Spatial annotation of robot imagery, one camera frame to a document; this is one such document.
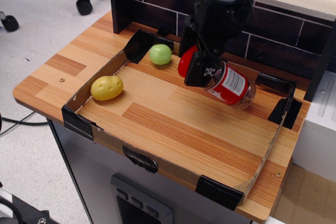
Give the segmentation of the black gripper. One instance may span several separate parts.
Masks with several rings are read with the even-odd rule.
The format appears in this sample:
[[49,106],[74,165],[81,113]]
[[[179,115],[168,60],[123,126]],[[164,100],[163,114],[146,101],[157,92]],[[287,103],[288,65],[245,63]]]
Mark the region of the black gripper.
[[184,83],[191,87],[205,88],[218,68],[219,58],[211,54],[215,49],[220,56],[226,43],[236,38],[251,21],[254,13],[253,0],[217,2],[200,0],[194,3],[194,13],[184,20],[183,34],[178,56],[181,58],[192,46],[193,53]]

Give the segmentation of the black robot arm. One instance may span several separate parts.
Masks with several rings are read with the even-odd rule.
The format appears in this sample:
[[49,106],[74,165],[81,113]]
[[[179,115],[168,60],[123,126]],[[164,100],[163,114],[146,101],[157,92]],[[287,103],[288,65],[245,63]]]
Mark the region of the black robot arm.
[[200,0],[186,17],[179,55],[197,47],[184,83],[206,87],[221,62],[226,43],[238,37],[253,17],[253,0]]

